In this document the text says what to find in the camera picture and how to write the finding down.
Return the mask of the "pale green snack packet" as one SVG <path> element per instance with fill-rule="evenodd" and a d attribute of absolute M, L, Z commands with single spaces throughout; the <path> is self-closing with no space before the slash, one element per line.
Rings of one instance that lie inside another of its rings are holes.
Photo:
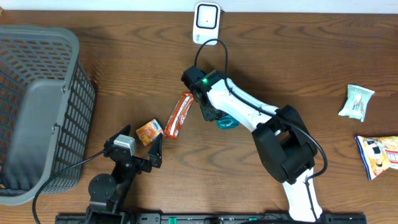
<path fill-rule="evenodd" d="M 375 91 L 351 84 L 347 86 L 347 91 L 346 103 L 338 115 L 348 116 L 349 118 L 358 119 L 363 122 L 367 105 Z"/>

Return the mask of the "orange red snack bar wrapper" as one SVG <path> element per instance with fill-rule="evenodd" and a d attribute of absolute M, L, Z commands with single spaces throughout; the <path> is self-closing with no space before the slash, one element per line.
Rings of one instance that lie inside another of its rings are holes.
<path fill-rule="evenodd" d="M 177 139 L 192 103 L 193 95 L 189 92 L 183 92 L 175 105 L 164 130 L 164 133 L 168 138 Z"/>

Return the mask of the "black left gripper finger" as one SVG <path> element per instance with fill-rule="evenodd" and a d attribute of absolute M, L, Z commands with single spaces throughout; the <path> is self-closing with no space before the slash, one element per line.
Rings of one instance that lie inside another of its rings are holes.
<path fill-rule="evenodd" d="M 106 140 L 106 142 L 105 142 L 105 144 L 104 144 L 104 148 L 107 149 L 107 148 L 111 148 L 111 147 L 113 147 L 113 146 L 117 146 L 117 145 L 115 145 L 115 144 L 113 143 L 113 141 L 116 139 L 116 137 L 117 137 L 119 134 L 123 134 L 123 135 L 129 136 L 130 130 L 131 130 L 131 125 L 130 125 L 130 124 L 128 124 L 127 126 L 123 127 L 122 130 L 120 130 L 120 131 L 119 131 L 118 133 L 116 133 L 114 136 L 112 136 L 112 137 L 110 137 L 108 140 Z"/>
<path fill-rule="evenodd" d="M 153 141 L 153 144 L 147 153 L 151 166 L 155 168 L 160 168 L 162 165 L 162 140 L 163 134 L 160 133 Z"/>

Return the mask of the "yellow chips snack bag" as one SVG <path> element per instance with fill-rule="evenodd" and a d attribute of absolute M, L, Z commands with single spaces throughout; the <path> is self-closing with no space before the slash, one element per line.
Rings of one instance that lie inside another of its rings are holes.
<path fill-rule="evenodd" d="M 397 136 L 356 136 L 359 154 L 368 180 L 373 180 L 388 168 L 397 169 Z"/>

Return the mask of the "small orange tissue pack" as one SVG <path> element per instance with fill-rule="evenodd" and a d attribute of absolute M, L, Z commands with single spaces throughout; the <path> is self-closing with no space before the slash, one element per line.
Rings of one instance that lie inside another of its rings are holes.
<path fill-rule="evenodd" d="M 148 123 L 136 130 L 136 134 L 144 146 L 150 144 L 159 134 L 163 133 L 163 127 L 157 119 L 150 120 Z"/>

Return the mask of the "teal Listerine mouthwash bottle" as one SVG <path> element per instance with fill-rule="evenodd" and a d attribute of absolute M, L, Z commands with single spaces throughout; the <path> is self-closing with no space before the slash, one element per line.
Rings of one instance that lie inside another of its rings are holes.
<path fill-rule="evenodd" d="M 223 116 L 221 119 L 216 120 L 217 127 L 220 129 L 234 129 L 240 125 L 240 122 L 230 115 Z"/>

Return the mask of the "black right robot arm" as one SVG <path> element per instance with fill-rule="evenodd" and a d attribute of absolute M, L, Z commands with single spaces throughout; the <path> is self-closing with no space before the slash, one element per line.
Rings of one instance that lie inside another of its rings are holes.
<path fill-rule="evenodd" d="M 311 138 L 299 112 L 287 105 L 268 105 L 237 87 L 217 70 L 209 74 L 191 67 L 182 82 L 199 103 L 207 121 L 230 115 L 252 134 L 266 171 L 282 183 L 295 221 L 317 222 L 322 208 L 313 186 L 317 143 Z"/>

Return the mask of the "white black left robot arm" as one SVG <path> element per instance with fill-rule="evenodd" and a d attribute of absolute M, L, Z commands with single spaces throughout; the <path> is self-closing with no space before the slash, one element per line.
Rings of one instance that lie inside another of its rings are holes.
<path fill-rule="evenodd" d="M 95 176 L 89 186 L 90 204 L 86 209 L 83 223 L 131 223 L 134 215 L 121 210 L 135 177 L 142 172 L 150 173 L 162 164 L 162 139 L 160 133 L 155 137 L 148 151 L 148 159 L 136 157 L 136 142 L 129 133 L 127 125 L 114 136 L 106 140 L 103 154 L 115 162 L 110 174 Z"/>

